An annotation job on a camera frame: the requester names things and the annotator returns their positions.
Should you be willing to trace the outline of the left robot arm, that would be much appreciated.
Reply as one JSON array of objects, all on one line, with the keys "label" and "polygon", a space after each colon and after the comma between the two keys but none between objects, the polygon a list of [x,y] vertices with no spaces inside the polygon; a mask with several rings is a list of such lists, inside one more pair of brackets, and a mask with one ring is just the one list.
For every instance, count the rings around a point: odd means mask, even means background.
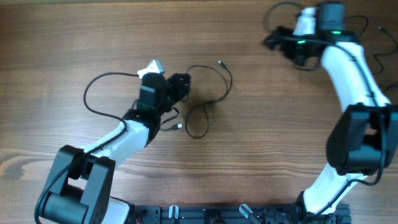
[{"label": "left robot arm", "polygon": [[161,116],[190,90],[191,77],[161,73],[141,77],[135,106],[120,118],[119,126],[100,140],[83,146],[61,147],[52,164],[34,210],[55,223],[134,223],[134,205],[110,196],[114,171],[159,132]]}]

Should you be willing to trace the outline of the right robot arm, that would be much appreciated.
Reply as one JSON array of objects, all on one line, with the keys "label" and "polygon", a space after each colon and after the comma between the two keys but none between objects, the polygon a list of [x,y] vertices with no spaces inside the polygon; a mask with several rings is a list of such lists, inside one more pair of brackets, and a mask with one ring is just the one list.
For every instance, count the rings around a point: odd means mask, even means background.
[{"label": "right robot arm", "polygon": [[397,149],[397,106],[378,87],[358,36],[345,22],[342,2],[321,2],[301,7],[294,28],[276,27],[263,41],[268,49],[279,49],[297,70],[317,58],[341,107],[326,143],[326,165],[297,199],[296,222],[325,223],[337,217],[340,200],[356,184],[377,185]]}]

